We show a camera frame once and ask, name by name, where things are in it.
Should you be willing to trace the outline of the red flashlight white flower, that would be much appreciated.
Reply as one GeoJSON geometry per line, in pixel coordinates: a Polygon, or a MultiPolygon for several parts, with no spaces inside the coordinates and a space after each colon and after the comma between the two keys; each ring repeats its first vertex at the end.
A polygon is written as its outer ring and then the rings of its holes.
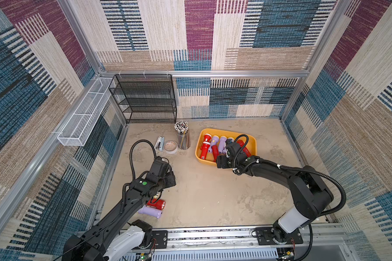
{"type": "Polygon", "coordinates": [[[203,146],[204,145],[210,146],[211,139],[212,139],[212,135],[211,134],[209,134],[209,133],[205,134],[204,135],[204,140],[203,140],[203,146]]]}

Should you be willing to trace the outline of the yellow plastic storage tray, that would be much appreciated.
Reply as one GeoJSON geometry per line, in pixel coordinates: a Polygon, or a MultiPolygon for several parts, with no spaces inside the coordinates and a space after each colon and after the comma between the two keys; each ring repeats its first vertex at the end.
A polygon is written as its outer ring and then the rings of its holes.
{"type": "Polygon", "coordinates": [[[241,133],[229,130],[214,128],[203,129],[198,138],[197,147],[195,150],[195,156],[197,160],[199,163],[216,167],[217,164],[214,162],[215,157],[212,153],[212,150],[208,149],[208,145],[205,142],[208,141],[210,145],[216,145],[217,148],[220,149],[220,142],[222,141],[222,148],[224,144],[224,139],[221,139],[221,137],[236,139],[239,135],[241,135],[241,133]]]}

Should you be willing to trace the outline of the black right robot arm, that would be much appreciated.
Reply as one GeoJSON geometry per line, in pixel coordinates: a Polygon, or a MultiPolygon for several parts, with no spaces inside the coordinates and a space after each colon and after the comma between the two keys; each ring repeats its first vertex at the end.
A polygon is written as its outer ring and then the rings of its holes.
{"type": "Polygon", "coordinates": [[[286,211],[268,231],[256,230],[256,238],[272,239],[277,245],[291,244],[292,249],[278,257],[280,261],[302,261],[313,246],[312,222],[320,216],[330,215],[341,210],[346,204],[347,195],[342,185],[334,178],[316,171],[311,166],[290,167],[247,153],[246,141],[238,136],[226,140],[225,147],[213,146],[212,152],[219,169],[232,169],[235,175],[246,174],[276,182],[290,190],[293,206],[286,211]],[[308,247],[301,256],[295,252],[294,233],[308,227],[308,247]]]}

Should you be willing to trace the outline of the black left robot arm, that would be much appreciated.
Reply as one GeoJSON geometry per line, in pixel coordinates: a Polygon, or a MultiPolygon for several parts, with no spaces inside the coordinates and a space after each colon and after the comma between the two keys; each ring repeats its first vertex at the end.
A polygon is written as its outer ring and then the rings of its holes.
{"type": "Polygon", "coordinates": [[[134,248],[148,248],[152,244],[152,227],[135,221],[130,228],[121,230],[129,220],[158,192],[176,186],[176,178],[169,162],[153,152],[150,170],[122,188],[121,200],[96,225],[80,237],[73,235],[65,243],[61,261],[119,261],[134,248]]]}

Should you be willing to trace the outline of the beige tape roll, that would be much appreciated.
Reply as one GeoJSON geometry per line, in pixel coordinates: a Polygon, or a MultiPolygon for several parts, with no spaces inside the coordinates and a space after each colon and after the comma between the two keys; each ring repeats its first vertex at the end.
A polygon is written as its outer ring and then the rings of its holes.
{"type": "Polygon", "coordinates": [[[163,151],[167,154],[175,154],[178,151],[178,144],[174,140],[166,141],[163,145],[163,151]]]}

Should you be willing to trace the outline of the grey white stapler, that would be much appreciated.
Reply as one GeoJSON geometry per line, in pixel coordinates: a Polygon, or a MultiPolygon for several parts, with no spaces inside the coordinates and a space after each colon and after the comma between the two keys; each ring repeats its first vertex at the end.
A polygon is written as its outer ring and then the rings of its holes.
{"type": "Polygon", "coordinates": [[[155,150],[163,151],[163,149],[164,149],[164,137],[163,136],[158,137],[154,147],[155,147],[155,150]]]}

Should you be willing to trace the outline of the mesh cup of pencils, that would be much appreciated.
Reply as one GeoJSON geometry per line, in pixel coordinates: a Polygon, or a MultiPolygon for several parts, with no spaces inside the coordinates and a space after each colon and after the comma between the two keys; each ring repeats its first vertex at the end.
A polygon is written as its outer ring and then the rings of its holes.
{"type": "Polygon", "coordinates": [[[188,122],[178,121],[175,123],[174,129],[177,134],[178,148],[181,150],[187,150],[190,147],[188,122]]]}

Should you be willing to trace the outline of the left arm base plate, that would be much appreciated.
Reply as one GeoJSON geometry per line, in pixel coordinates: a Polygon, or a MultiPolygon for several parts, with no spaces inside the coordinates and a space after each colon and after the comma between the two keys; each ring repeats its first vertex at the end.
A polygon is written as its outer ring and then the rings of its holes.
{"type": "Polygon", "coordinates": [[[149,250],[166,248],[167,231],[144,232],[138,227],[130,227],[117,238],[117,245],[124,250],[149,250]]]}

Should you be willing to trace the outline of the aluminium front rail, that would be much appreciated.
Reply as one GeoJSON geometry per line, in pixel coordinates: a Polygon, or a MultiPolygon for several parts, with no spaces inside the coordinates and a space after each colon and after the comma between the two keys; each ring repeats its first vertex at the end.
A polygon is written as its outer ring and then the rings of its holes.
{"type": "MultiPolygon", "coordinates": [[[[340,224],[312,224],[313,245],[345,245],[349,238],[340,224]]],[[[167,231],[166,248],[157,250],[193,250],[193,249],[225,249],[225,248],[291,248],[307,247],[310,243],[308,227],[299,228],[303,244],[259,245],[252,233],[257,227],[272,227],[271,225],[254,226],[217,226],[217,227],[185,227],[185,228],[153,228],[152,231],[167,231]]]]}

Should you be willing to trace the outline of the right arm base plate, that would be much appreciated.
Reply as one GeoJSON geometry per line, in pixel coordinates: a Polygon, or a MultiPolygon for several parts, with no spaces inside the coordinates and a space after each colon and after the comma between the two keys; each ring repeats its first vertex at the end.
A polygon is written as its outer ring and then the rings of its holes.
{"type": "Polygon", "coordinates": [[[259,245],[303,244],[303,239],[298,229],[292,233],[286,233],[280,228],[257,227],[254,229],[252,236],[257,239],[259,245]]]}

